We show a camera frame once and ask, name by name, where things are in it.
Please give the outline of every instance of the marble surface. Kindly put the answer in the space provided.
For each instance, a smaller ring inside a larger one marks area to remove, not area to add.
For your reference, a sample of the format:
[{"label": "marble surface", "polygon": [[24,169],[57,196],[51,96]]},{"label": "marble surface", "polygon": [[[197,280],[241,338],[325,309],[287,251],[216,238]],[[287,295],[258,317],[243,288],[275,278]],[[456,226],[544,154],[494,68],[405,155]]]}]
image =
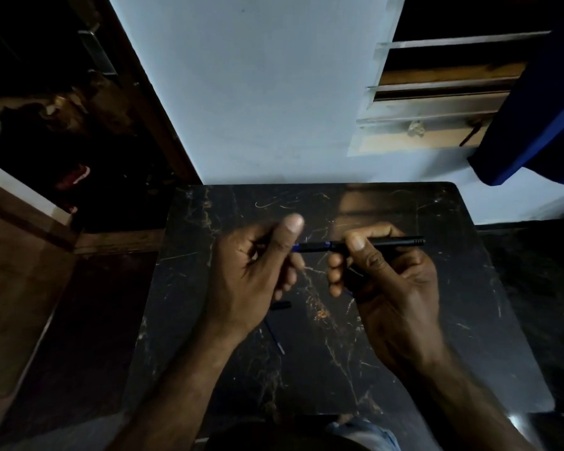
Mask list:
[{"label": "marble surface", "polygon": [[[553,409],[553,398],[459,192],[451,183],[191,186],[174,196],[124,394],[134,410],[186,340],[203,306],[211,247],[235,227],[301,213],[301,241],[339,238],[387,220],[426,237],[441,293],[441,325],[468,368],[508,412]],[[261,325],[233,354],[213,392],[201,436],[236,421],[283,414],[357,413],[426,427],[401,383],[376,359],[349,296],[333,299],[322,254],[270,312],[286,355]]]}]

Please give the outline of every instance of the hand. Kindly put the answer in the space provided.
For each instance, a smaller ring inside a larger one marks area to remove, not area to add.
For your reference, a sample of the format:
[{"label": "hand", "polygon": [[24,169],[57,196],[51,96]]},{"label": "hand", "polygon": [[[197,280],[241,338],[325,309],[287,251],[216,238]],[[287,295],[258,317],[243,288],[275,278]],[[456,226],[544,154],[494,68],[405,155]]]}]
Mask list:
[{"label": "hand", "polygon": [[[330,293],[343,288],[357,303],[366,334],[376,356],[401,377],[406,370],[424,370],[443,358],[446,351],[438,324],[438,285],[432,260],[418,248],[399,248],[388,264],[368,241],[369,237],[404,235],[390,223],[348,231],[345,242],[351,257],[338,253],[328,259]],[[367,275],[351,284],[354,263]]]},{"label": "hand", "polygon": [[[294,213],[275,226],[241,228],[215,242],[204,317],[236,345],[261,323],[271,300],[296,283],[296,270],[305,267],[300,254],[290,253],[303,225],[303,217]],[[271,240],[261,254],[255,243],[267,235]]]}]

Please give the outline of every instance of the blue cloth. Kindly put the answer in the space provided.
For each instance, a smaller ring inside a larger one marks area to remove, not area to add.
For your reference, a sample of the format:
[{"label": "blue cloth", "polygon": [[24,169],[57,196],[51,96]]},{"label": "blue cloth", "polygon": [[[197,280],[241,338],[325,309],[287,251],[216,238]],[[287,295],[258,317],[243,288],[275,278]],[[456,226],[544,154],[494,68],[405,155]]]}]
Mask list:
[{"label": "blue cloth", "polygon": [[487,185],[520,167],[564,184],[564,22],[547,37],[468,161]]},{"label": "blue cloth", "polygon": [[391,431],[361,418],[352,418],[345,424],[331,423],[326,432],[355,441],[370,451],[401,451]]}]

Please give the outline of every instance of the fingernail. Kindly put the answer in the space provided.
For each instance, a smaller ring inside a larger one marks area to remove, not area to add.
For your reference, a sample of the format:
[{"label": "fingernail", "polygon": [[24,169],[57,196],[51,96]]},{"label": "fingernail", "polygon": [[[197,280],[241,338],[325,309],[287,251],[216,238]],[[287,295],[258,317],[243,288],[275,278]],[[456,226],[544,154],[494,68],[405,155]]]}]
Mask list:
[{"label": "fingernail", "polygon": [[298,213],[292,213],[286,216],[282,223],[284,223],[292,233],[300,233],[301,229],[303,229],[303,217]]},{"label": "fingernail", "polygon": [[366,240],[358,234],[353,234],[349,236],[347,244],[351,250],[359,251],[366,246]]}]

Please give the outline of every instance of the pen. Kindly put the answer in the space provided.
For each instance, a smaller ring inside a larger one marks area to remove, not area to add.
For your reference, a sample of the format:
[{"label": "pen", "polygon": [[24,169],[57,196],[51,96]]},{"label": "pen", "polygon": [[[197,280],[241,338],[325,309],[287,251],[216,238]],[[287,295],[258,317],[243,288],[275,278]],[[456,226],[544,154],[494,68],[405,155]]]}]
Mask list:
[{"label": "pen", "polygon": [[[426,242],[422,236],[405,237],[372,237],[368,239],[376,248],[396,247],[396,246],[421,246]],[[292,247],[293,252],[297,253],[316,253],[323,251],[335,251],[348,253],[347,246],[343,241],[322,241],[322,242],[303,242],[295,243]]]}]

